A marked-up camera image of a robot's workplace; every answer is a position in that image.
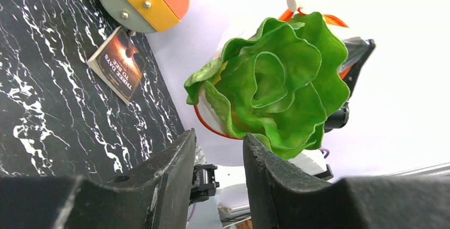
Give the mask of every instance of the white wall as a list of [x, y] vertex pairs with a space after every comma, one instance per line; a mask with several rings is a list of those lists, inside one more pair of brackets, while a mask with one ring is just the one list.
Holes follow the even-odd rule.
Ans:
[[[448, 0], [305, 0], [378, 47], [350, 103], [350, 121], [326, 135], [336, 176], [385, 174], [450, 161]], [[183, 83], [208, 61], [229, 25], [279, 16], [285, 0], [192, 0], [182, 23], [149, 41], [183, 125], [209, 162], [242, 165], [241, 143], [209, 133], [185, 104]]]

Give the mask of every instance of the book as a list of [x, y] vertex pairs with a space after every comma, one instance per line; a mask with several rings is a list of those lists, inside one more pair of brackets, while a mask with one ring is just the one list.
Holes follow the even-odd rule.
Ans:
[[127, 30], [120, 26], [89, 58], [87, 65], [128, 105], [141, 82], [146, 61]]

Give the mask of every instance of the black marble countertop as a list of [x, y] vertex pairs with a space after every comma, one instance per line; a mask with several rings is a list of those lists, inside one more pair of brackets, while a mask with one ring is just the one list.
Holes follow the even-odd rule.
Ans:
[[0, 0], [0, 175], [107, 181], [161, 151], [183, 127], [149, 61], [126, 106], [85, 64], [117, 26], [89, 0]]

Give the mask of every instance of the toy vegetable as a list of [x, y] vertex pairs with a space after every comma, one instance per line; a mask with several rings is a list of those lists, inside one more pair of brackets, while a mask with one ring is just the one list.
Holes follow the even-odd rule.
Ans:
[[314, 12], [289, 22], [267, 18], [250, 39], [233, 38], [221, 56], [192, 74], [187, 103], [200, 92], [227, 135], [255, 135], [284, 159], [318, 149], [329, 115], [349, 97], [338, 69], [345, 45]]

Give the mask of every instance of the metal screw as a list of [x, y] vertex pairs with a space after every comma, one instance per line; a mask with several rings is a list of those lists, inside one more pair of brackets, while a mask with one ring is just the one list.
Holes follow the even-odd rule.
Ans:
[[136, 31], [128, 30], [128, 35], [129, 35], [130, 37], [133, 37], [133, 36], [136, 35]]
[[144, 8], [149, 9], [150, 7], [152, 7], [152, 2], [145, 0], [144, 1]]
[[120, 17], [122, 17], [122, 19], [127, 19], [129, 16], [126, 11], [123, 11], [122, 14], [120, 14]]

